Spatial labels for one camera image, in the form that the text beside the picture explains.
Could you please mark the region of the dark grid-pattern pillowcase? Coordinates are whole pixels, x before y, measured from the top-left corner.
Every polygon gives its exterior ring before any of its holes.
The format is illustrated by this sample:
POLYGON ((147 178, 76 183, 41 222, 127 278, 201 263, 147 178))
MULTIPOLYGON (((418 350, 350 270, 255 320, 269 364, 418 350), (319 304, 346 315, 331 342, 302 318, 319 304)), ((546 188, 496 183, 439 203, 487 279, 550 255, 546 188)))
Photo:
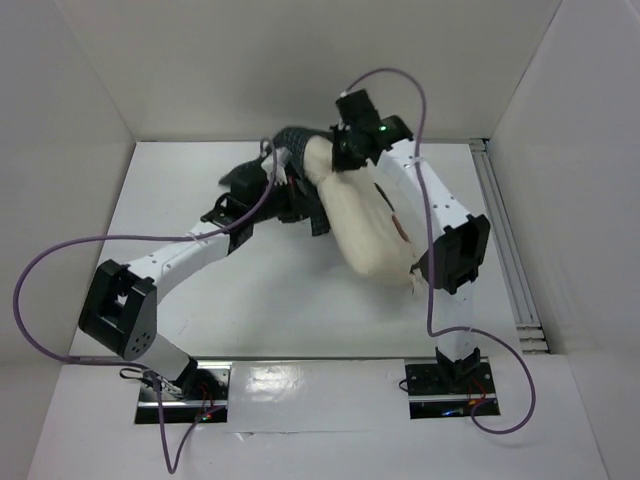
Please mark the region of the dark grid-pattern pillowcase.
MULTIPOLYGON (((311 203, 310 226, 312 236, 321 236, 330 232, 330 224, 324 207, 322 206, 316 187, 307 177, 304 170, 304 159, 307 144, 314 138, 323 138, 329 142, 333 140, 333 134, 329 131, 289 126, 279 130, 274 137, 273 145, 278 156, 278 180, 281 184, 286 168, 291 166, 294 178, 303 187, 303 192, 311 203)), ((240 180, 250 180, 255 177, 258 180, 268 181, 271 177, 273 161, 271 159, 272 148, 266 147, 266 152, 261 153, 256 159, 241 163, 223 175, 218 184, 231 188, 240 180)))

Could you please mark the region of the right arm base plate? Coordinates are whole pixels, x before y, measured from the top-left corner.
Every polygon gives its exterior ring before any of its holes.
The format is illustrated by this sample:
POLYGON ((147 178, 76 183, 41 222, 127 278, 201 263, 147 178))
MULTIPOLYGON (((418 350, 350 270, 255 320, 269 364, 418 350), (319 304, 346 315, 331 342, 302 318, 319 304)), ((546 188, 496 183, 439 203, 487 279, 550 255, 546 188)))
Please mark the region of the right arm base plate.
POLYGON ((477 408, 478 417, 500 415, 493 373, 486 359, 456 386, 449 386, 441 378, 434 360, 409 362, 398 386, 408 395, 412 420, 469 417, 473 408, 477 408))

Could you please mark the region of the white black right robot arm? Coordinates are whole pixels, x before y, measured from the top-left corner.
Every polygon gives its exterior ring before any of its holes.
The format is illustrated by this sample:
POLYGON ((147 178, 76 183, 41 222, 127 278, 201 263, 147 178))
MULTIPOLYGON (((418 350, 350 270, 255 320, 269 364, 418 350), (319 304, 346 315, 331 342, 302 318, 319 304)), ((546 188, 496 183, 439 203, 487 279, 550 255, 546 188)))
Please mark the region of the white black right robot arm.
POLYGON ((412 271, 429 287, 427 332, 437 340, 436 379, 460 391, 480 363, 473 338, 473 296, 487 249, 490 223, 474 216, 449 191, 420 153, 420 144, 398 116, 341 116, 331 128, 333 166, 353 170, 371 161, 423 216, 426 251, 412 271))

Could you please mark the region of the cream pillow with bear print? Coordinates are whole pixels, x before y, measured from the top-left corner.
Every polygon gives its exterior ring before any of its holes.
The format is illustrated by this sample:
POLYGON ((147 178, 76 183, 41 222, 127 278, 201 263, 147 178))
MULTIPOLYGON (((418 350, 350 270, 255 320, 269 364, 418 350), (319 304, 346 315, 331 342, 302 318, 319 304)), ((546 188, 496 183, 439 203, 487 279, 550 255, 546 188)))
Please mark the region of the cream pillow with bear print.
POLYGON ((331 141, 312 137, 304 150, 303 171, 317 190, 346 263, 369 281, 423 294, 427 283, 411 270, 417 262, 415 249, 371 169, 335 171, 332 153, 331 141))

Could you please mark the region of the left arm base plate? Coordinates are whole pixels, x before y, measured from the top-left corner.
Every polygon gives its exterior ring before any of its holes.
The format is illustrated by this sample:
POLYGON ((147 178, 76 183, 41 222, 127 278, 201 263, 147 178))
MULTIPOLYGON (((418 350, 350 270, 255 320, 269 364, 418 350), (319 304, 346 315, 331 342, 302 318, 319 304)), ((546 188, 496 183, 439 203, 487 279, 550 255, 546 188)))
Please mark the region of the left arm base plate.
MULTIPOLYGON (((123 379, 138 380, 140 389, 136 404, 136 425, 157 425, 159 411, 156 393, 148 374, 134 373, 123 379)), ((160 379, 164 420, 167 424, 222 424, 228 420, 228 397, 231 364, 202 361, 195 380, 185 390, 160 379)))

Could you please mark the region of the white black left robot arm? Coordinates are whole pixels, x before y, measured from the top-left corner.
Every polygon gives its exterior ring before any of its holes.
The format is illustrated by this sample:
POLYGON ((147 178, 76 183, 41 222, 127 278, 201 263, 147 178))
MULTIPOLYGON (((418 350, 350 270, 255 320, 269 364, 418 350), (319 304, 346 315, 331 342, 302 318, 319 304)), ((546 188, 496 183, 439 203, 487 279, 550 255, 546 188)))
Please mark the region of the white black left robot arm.
POLYGON ((121 264, 107 260, 91 281, 78 321, 81 331, 120 359, 141 363, 161 379, 176 399, 192 396, 212 378, 197 361, 158 332, 158 306, 192 275, 219 261, 248 241, 257 223, 315 222, 322 210, 310 186, 285 171, 285 182, 270 185, 256 169, 232 181, 209 212, 187 234, 159 250, 121 264))

